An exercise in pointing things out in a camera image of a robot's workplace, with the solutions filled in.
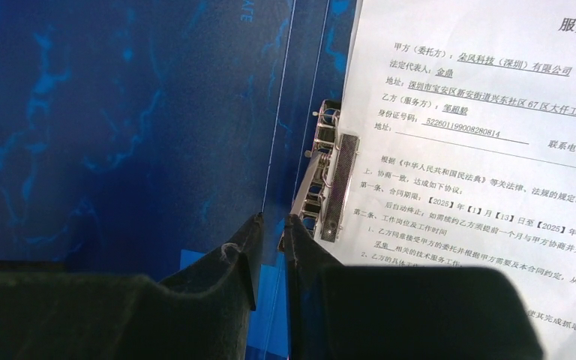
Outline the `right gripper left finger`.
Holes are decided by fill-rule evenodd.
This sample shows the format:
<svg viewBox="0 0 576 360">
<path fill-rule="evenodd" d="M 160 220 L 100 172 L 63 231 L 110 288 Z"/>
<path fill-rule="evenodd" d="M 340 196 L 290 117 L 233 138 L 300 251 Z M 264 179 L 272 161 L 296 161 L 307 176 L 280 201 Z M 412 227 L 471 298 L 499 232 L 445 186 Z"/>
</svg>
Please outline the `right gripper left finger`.
<svg viewBox="0 0 576 360">
<path fill-rule="evenodd" d="M 0 260 L 0 359 L 243 359 L 263 216 L 163 280 Z"/>
</svg>

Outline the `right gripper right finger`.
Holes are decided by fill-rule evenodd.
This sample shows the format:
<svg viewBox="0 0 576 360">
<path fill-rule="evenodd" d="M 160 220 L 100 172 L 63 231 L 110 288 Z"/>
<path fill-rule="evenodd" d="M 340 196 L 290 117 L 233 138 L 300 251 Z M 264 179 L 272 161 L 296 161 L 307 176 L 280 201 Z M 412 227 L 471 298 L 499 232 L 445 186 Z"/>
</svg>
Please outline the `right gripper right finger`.
<svg viewBox="0 0 576 360">
<path fill-rule="evenodd" d="M 343 265 L 287 217 L 291 359 L 543 359 L 524 305 L 482 267 Z"/>
</svg>

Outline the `blue plastic folder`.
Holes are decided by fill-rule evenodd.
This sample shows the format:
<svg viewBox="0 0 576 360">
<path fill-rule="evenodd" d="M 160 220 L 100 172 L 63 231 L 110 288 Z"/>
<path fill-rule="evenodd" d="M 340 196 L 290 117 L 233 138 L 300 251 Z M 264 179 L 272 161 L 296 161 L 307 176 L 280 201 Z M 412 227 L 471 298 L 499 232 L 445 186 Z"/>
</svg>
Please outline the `blue plastic folder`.
<svg viewBox="0 0 576 360">
<path fill-rule="evenodd" d="M 159 280 L 265 220 L 248 359 L 287 357 L 277 244 L 358 1 L 0 1 L 0 260 Z"/>
</svg>

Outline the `white paper sheet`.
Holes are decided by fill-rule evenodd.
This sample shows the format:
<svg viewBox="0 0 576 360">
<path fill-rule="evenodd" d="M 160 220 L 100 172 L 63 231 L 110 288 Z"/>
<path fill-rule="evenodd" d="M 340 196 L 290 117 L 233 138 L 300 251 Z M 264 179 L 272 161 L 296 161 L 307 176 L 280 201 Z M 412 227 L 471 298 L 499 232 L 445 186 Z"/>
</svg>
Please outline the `white paper sheet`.
<svg viewBox="0 0 576 360">
<path fill-rule="evenodd" d="M 361 1 L 347 264 L 489 266 L 576 359 L 576 1 Z"/>
</svg>

